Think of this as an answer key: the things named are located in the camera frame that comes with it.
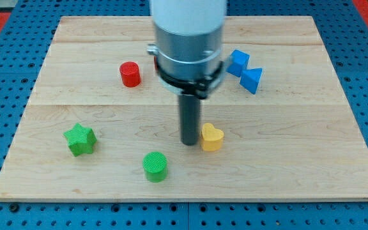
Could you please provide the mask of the small red block behind arm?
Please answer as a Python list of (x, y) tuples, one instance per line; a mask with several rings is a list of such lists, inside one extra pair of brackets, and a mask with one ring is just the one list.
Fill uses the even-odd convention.
[(155, 71), (158, 72), (158, 63), (157, 63), (157, 57), (156, 56), (153, 57), (153, 62), (154, 62)]

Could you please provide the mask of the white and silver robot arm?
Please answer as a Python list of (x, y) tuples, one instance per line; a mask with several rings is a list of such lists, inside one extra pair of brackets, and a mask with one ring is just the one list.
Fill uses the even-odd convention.
[(221, 60), (226, 0), (150, 0), (157, 75), (177, 95), (208, 98), (224, 78)]

